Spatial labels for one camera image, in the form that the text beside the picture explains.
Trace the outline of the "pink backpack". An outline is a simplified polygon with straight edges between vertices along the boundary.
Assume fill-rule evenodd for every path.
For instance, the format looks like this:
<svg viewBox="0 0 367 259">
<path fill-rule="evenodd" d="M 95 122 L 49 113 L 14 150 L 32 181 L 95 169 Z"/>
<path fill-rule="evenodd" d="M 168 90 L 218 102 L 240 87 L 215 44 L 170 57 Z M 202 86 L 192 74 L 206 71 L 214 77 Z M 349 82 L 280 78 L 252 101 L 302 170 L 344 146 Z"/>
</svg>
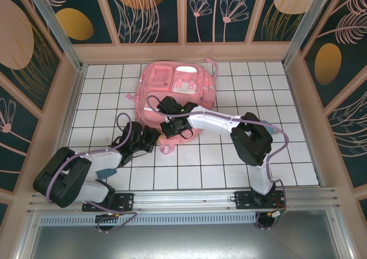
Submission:
<svg viewBox="0 0 367 259">
<path fill-rule="evenodd" d="M 193 129 L 190 139 L 179 135 L 168 139 L 160 126 L 166 118 L 158 113 L 158 100 L 170 96 L 182 106 L 192 102 L 211 110 L 216 102 L 217 76 L 217 72 L 207 72 L 199 65 L 180 62 L 158 61 L 145 67 L 135 94 L 127 98 L 135 104 L 137 121 L 161 133 L 157 142 L 161 153 L 172 153 L 177 145 L 194 140 L 201 131 Z"/>
</svg>

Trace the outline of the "teal snap wallet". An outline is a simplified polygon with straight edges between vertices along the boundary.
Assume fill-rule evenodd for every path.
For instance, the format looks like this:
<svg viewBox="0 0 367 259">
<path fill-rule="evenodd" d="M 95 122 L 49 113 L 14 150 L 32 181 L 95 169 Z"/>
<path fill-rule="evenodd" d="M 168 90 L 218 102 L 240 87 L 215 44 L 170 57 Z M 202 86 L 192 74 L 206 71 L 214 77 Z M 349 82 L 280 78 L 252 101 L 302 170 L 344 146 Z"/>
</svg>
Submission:
<svg viewBox="0 0 367 259">
<path fill-rule="evenodd" d="M 117 169 L 115 168 L 107 168 L 107 169 L 103 169 L 103 170 L 99 170 L 96 172 L 96 175 L 98 177 L 99 180 L 105 180 L 110 176 L 113 176 L 114 174 L 117 173 Z"/>
</svg>

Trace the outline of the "grey metal front panel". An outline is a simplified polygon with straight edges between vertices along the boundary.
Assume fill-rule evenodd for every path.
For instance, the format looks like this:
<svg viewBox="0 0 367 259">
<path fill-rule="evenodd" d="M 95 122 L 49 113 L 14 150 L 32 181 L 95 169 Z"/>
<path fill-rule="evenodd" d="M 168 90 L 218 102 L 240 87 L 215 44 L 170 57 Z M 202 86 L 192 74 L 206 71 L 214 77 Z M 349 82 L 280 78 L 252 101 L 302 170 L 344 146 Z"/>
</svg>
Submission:
<svg viewBox="0 0 367 259">
<path fill-rule="evenodd" d="M 42 227 L 31 259 L 340 259 L 327 233 L 286 235 L 253 225 Z"/>
</svg>

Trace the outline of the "green circuit board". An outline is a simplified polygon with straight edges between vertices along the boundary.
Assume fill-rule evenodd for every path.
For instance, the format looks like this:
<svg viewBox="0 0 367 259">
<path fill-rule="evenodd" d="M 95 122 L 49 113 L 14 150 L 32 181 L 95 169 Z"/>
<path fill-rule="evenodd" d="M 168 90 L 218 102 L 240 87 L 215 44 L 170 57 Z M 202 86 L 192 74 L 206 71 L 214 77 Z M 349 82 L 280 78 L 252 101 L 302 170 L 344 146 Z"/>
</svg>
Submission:
<svg viewBox="0 0 367 259">
<path fill-rule="evenodd" d="M 276 211 L 272 211 L 270 217 L 274 220 L 274 222 L 278 222 L 283 215 L 287 212 L 286 209 L 278 209 Z"/>
</svg>

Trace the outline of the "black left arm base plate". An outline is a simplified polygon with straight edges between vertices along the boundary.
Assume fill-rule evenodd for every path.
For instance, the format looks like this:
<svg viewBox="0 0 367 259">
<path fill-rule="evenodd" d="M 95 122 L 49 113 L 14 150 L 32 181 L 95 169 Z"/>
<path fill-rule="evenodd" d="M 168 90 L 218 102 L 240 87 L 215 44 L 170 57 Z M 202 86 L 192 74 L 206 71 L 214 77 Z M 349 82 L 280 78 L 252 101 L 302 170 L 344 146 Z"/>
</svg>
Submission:
<svg viewBox="0 0 367 259">
<path fill-rule="evenodd" d="M 134 194 L 133 193 L 117 193 L 108 194 L 104 201 L 97 202 L 86 202 L 82 204 L 82 212 L 99 212 L 106 211 L 109 213 L 118 212 L 129 212 L 132 211 L 134 205 Z"/>
</svg>

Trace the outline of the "aluminium front rail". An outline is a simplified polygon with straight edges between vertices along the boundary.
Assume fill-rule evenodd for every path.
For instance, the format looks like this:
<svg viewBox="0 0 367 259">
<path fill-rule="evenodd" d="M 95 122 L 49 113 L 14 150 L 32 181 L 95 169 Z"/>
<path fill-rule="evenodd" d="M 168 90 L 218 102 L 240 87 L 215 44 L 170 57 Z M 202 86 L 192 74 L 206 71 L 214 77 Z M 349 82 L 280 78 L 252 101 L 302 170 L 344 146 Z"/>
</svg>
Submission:
<svg viewBox="0 0 367 259">
<path fill-rule="evenodd" d="M 196 213 L 235 211 L 230 201 L 235 189 L 134 191 L 132 210 L 139 213 Z M 340 202 L 331 187 L 287 187 L 288 211 L 313 211 L 337 209 Z M 66 208 L 47 203 L 40 194 L 33 194 L 26 209 L 29 214 L 81 213 L 82 202 Z"/>
</svg>

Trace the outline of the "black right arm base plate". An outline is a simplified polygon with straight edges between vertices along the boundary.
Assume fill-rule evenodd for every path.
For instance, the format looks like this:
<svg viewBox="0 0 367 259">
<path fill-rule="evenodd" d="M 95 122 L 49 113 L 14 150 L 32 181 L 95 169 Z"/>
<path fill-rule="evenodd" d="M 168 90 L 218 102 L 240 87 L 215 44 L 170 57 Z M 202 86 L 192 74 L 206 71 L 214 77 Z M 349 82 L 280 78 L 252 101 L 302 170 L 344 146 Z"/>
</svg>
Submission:
<svg viewBox="0 0 367 259">
<path fill-rule="evenodd" d="M 255 191 L 236 191 L 232 197 L 236 209 L 276 210 L 284 208 L 284 193 L 275 190 L 273 193 L 261 195 Z"/>
</svg>

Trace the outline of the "aluminium corner post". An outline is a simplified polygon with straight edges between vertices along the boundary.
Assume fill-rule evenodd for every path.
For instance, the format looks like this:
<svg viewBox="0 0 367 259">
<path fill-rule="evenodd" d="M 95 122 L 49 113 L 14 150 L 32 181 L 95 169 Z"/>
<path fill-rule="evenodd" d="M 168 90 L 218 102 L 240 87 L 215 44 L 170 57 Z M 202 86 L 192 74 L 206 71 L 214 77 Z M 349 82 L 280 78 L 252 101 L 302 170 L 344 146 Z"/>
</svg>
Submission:
<svg viewBox="0 0 367 259">
<path fill-rule="evenodd" d="M 38 10 L 40 11 L 44 20 L 49 25 L 51 32 L 54 34 L 58 44 L 62 47 L 65 55 L 71 62 L 72 66 L 78 72 L 85 70 L 87 66 L 83 65 L 83 63 L 80 61 L 79 57 L 76 54 L 76 51 L 73 48 L 72 43 L 70 42 L 68 36 L 63 30 L 63 27 L 59 23 L 55 15 L 55 12 L 48 4 L 47 0 L 34 0 L 34 3 L 38 8 Z"/>
<path fill-rule="evenodd" d="M 291 65 L 293 59 L 299 52 L 301 44 L 306 39 L 306 36 L 310 32 L 326 2 L 327 0 L 311 1 L 282 59 L 283 68 L 285 70 Z"/>
</svg>

